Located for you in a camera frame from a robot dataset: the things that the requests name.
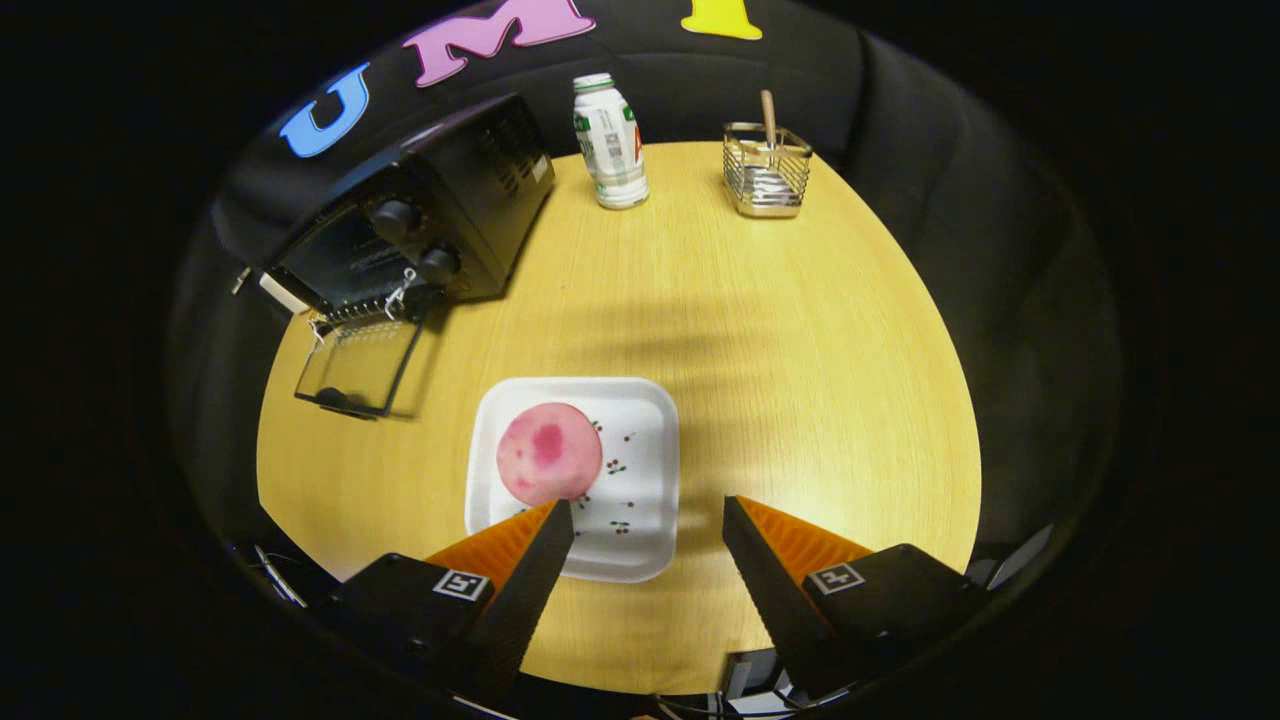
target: cherry pattern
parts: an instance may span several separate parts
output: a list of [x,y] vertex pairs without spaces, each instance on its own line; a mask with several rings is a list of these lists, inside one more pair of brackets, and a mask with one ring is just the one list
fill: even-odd
[[[604,425],[602,425],[599,420],[591,420],[591,427],[595,428],[595,432],[598,432],[598,433],[603,433],[604,432]],[[628,434],[623,436],[622,437],[622,442],[631,442],[631,438],[635,437],[635,434],[636,433],[632,432],[632,433],[628,433]],[[605,470],[608,470],[608,474],[611,474],[611,475],[616,475],[616,474],[622,473],[622,471],[625,471],[627,469],[627,466],[622,464],[622,460],[620,460],[617,457],[614,457],[613,460],[605,462],[604,468],[605,468]],[[585,510],[590,509],[590,502],[591,502],[591,495],[590,493],[584,493],[584,495],[581,495],[579,497],[575,497],[575,498],[572,498],[570,501],[570,509],[571,510],[584,510],[585,511]],[[636,503],[635,503],[634,500],[625,500],[625,501],[620,501],[618,506],[621,506],[621,507],[635,507]],[[520,512],[524,512],[525,510],[527,510],[527,507],[521,509],[516,514],[518,515]],[[631,534],[631,523],[628,523],[626,520],[609,520],[609,527],[613,528],[613,534],[616,534],[616,536],[627,536],[627,534]],[[586,534],[586,532],[588,530],[575,529],[573,530],[573,537],[580,538],[584,534]]]

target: bottle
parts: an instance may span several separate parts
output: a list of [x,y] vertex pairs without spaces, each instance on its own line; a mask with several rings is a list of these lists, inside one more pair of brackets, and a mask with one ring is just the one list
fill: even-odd
[[640,127],[609,73],[573,78],[573,129],[595,181],[595,199],[614,210],[649,197]]

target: yellow table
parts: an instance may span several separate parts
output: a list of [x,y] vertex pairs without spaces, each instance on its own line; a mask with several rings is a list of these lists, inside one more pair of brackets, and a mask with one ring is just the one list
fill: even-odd
[[721,543],[745,495],[873,550],[910,542],[964,570],[978,525],[978,432],[929,293],[876,215],[820,159],[794,219],[737,215],[717,142],[645,147],[652,197],[596,205],[581,156],[507,297],[424,333],[398,413],[355,420],[293,398],[311,347],[296,316],[262,400],[259,493],[346,579],[378,556],[466,536],[467,451],[494,383],[640,375],[680,410],[676,559],[640,584],[562,578],[524,671],[580,685],[696,693],[724,655],[771,647]]

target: pink letter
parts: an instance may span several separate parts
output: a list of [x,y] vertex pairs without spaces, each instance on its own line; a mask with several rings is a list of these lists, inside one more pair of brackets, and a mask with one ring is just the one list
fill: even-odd
[[511,41],[516,47],[582,35],[595,27],[595,20],[577,13],[573,0],[507,0],[492,18],[444,20],[404,42],[404,47],[417,47],[419,60],[422,61],[422,77],[417,78],[417,86],[435,85],[467,67],[466,58],[454,58],[449,53],[451,45],[493,58],[516,20],[520,20],[520,33]]

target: wire basket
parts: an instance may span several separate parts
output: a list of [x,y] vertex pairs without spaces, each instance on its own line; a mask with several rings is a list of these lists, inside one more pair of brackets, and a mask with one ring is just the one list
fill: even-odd
[[[753,218],[791,218],[800,213],[809,183],[813,147],[778,128],[771,149],[760,123],[724,123],[724,184],[737,211]],[[759,140],[746,140],[755,133]]]

